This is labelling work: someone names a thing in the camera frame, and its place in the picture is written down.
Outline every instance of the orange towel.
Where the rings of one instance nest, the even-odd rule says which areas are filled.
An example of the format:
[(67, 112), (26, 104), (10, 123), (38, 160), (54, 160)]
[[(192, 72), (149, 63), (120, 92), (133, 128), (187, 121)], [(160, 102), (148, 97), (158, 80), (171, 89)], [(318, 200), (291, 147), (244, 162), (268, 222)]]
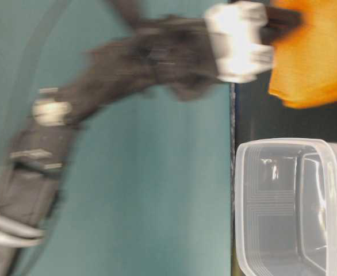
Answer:
[(269, 93), (291, 108), (337, 101), (337, 0), (274, 0), (299, 10), (303, 26), (274, 43), (276, 67)]

